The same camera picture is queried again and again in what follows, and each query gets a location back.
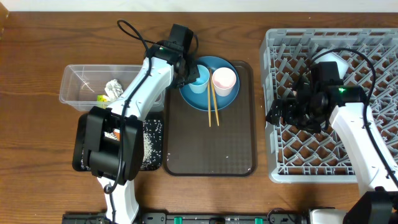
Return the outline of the light blue cup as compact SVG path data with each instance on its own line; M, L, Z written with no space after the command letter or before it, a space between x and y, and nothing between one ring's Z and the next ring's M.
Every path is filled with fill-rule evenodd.
M199 77L195 82L190 83L189 87L195 94L203 93L208 86L210 80L210 72L204 65L197 65Z

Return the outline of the light blue bowl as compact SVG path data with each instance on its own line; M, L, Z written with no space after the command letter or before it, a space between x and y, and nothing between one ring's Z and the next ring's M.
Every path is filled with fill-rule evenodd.
M344 76L346 75L346 72L348 71L349 65L348 62L345 61L343 58L341 58L339 55L337 55L334 52L330 52L328 54L325 54L319 58L317 58L316 60L314 60L315 63L319 63L319 62L336 62L337 63L337 67L338 67L338 71L339 71L339 76L341 79L344 78Z

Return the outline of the white rice pile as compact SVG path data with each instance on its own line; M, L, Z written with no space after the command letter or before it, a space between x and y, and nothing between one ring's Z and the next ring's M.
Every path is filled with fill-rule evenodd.
M83 149L86 131L86 115L78 120L76 131L75 148L73 152L72 167L78 172L90 171L88 166L83 164ZM143 122L144 134L144 157L140 171L157 170L162 163L162 150L164 141L164 122L162 119L147 119ZM118 156L119 141L114 133L105 134L106 152L112 156Z

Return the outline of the orange carrot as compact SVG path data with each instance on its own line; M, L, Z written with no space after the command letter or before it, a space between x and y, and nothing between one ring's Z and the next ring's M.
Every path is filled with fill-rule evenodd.
M116 139L119 141L120 140L120 130L114 129L113 134L116 136Z

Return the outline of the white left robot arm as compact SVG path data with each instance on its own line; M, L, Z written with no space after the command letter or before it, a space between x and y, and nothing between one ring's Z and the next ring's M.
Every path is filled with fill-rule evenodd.
M134 179L144 157L143 122L156 98L169 87L183 87L199 75L189 40L161 40L146 49L137 77L107 108L80 116L72 167L91 172L105 194L107 220L132 223L139 211Z

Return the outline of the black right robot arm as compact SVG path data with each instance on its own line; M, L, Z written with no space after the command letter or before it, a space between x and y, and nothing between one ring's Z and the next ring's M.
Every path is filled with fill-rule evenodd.
M374 123L362 87L306 85L295 98L274 100L266 120L313 133L324 123L345 147L361 198L347 212L313 209L310 223L397 223L397 163Z

